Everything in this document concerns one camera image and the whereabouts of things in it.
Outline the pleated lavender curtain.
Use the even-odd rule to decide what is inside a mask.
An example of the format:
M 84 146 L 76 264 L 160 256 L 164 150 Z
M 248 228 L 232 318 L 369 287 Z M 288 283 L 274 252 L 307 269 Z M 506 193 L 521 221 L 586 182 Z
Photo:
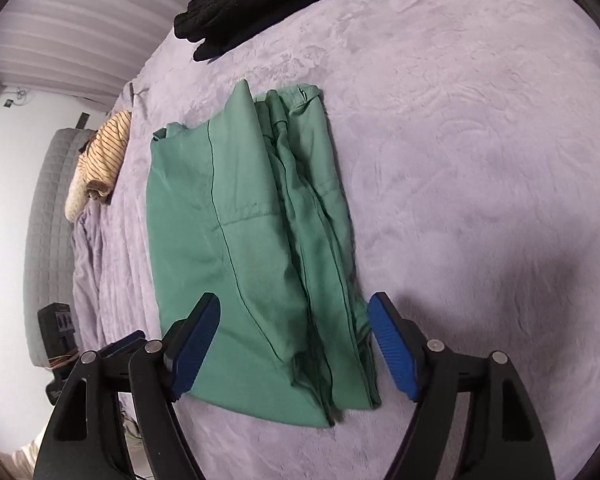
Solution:
M 114 105 L 189 0 L 9 0 L 0 84 Z

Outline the cream knit pillow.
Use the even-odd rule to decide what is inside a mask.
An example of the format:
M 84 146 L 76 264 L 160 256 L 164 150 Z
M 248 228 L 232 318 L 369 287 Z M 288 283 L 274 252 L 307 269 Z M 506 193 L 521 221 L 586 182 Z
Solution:
M 69 222 L 76 222 L 89 198 L 90 190 L 88 189 L 85 169 L 82 166 L 77 166 L 65 202 L 65 217 Z

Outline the striped beige folded garment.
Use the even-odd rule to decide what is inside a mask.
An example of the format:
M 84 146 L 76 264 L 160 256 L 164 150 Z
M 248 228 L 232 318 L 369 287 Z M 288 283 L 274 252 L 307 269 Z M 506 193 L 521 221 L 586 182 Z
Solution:
M 132 113 L 113 114 L 86 142 L 78 157 L 78 175 L 86 196 L 107 203 L 117 183 L 131 133 Z

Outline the green work jacket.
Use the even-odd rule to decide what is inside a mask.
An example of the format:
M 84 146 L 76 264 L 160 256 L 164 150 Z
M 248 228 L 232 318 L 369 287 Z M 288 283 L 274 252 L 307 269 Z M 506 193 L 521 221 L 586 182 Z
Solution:
M 146 188 L 162 327 L 206 292 L 220 326 L 196 398 L 282 424 L 326 428 L 377 408 L 366 305 L 322 92 L 254 96 L 236 84 L 197 127 L 155 132 Z

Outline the grey quilted headboard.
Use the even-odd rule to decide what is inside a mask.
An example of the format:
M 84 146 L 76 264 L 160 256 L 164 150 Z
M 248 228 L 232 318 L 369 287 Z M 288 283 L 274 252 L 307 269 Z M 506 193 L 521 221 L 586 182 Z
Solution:
M 79 150 L 92 134 L 90 129 L 58 130 L 34 189 L 24 252 L 23 318 L 29 356 L 38 367 L 48 365 L 38 311 L 54 302 L 73 305 L 73 224 L 65 216 L 65 203 Z

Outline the lavender plush bed blanket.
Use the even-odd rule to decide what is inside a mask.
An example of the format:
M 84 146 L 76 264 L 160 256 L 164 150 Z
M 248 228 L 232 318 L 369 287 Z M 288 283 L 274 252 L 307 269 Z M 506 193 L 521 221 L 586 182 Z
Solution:
M 323 0 L 211 63 L 167 36 L 127 84 L 109 205 L 76 222 L 84 347 L 160 335 L 147 252 L 152 134 L 236 82 L 323 90 L 365 295 L 454 350 L 500 349 L 558 478 L 600 445 L 600 30 L 572 0 Z

